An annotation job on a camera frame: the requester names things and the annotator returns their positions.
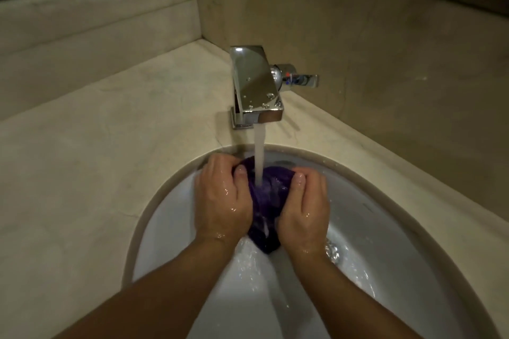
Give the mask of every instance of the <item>purple cloth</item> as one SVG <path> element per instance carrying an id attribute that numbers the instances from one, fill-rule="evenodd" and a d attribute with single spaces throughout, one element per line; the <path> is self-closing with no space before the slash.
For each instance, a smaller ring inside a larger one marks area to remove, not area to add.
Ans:
<path id="1" fill-rule="evenodd" d="M 264 168 L 262 185 L 256 186 L 255 158 L 250 157 L 240 163 L 246 167 L 253 200 L 253 222 L 247 234 L 258 248 L 269 254 L 281 245 L 275 221 L 283 210 L 295 173 L 278 166 Z"/>

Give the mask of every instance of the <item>forearm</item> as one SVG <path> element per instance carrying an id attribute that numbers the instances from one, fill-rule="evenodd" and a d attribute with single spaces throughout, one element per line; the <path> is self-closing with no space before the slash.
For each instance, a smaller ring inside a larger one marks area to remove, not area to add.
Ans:
<path id="1" fill-rule="evenodd" d="M 337 338 L 419 339 L 412 329 L 367 295 L 325 256 L 293 260 L 329 335 Z"/>
<path id="2" fill-rule="evenodd" d="M 187 337 L 234 247 L 194 241 L 171 262 L 121 291 L 55 339 Z"/>

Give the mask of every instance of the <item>chrome faucet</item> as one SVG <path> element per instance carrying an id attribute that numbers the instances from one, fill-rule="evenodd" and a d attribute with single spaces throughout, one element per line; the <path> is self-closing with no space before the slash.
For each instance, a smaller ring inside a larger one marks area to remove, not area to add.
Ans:
<path id="1" fill-rule="evenodd" d="M 280 121 L 284 106 L 279 92 L 291 85 L 318 87 L 318 75 L 297 74 L 294 66 L 270 66 L 261 46 L 230 47 L 234 105 L 234 129 L 251 128 L 254 123 Z"/>

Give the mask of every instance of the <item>beige countertop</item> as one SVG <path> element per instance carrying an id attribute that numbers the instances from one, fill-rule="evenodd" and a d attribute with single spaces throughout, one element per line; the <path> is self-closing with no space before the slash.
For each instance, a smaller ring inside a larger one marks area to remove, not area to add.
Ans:
<path id="1" fill-rule="evenodd" d="M 292 92 L 266 142 L 311 151 L 402 207 L 509 338 L 509 224 Z M 138 218 L 233 132 L 228 55 L 200 40 L 0 123 L 0 337 L 47 338 L 120 290 Z"/>

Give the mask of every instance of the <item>running water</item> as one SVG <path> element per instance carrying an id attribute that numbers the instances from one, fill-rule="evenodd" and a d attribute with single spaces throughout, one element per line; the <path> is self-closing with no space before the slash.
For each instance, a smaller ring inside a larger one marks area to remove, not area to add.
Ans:
<path id="1" fill-rule="evenodd" d="M 265 143 L 265 124 L 255 123 L 254 128 L 254 183 L 262 185 L 263 162 L 265 159 L 263 146 Z"/>

